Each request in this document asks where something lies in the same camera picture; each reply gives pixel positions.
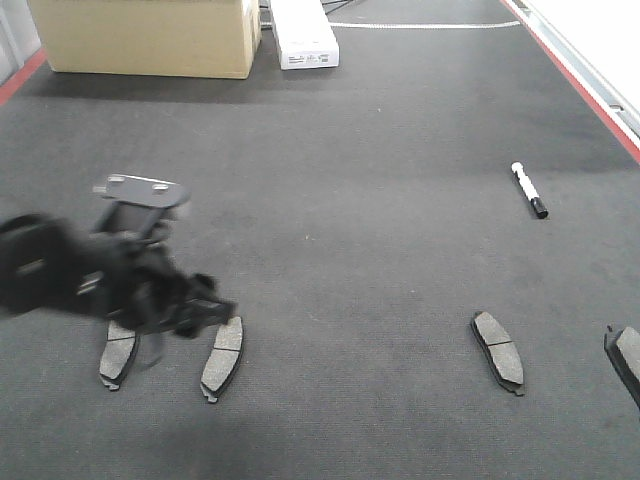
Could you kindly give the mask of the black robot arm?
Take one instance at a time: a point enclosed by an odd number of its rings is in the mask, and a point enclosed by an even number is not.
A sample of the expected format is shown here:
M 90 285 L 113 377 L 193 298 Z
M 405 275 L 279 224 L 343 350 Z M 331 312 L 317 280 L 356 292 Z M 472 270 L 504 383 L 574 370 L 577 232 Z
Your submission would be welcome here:
M 160 334 L 195 338 L 235 315 L 213 277 L 186 275 L 164 244 L 165 225 L 144 236 L 130 231 L 79 234 L 61 219 L 22 215 L 1 225 L 1 308 L 18 316 L 39 308 L 116 323 L 149 335 L 160 358 Z

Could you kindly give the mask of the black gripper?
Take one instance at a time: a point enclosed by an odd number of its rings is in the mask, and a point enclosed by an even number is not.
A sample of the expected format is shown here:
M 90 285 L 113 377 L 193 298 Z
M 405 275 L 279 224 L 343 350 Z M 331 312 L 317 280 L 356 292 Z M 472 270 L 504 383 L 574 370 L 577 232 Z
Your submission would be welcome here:
M 83 242 L 80 258 L 83 272 L 97 280 L 79 285 L 77 295 L 87 299 L 92 316 L 150 338 L 145 369 L 163 358 L 165 332 L 193 339 L 235 315 L 236 303 L 217 295 L 213 277 L 181 272 L 160 242 L 94 233 Z

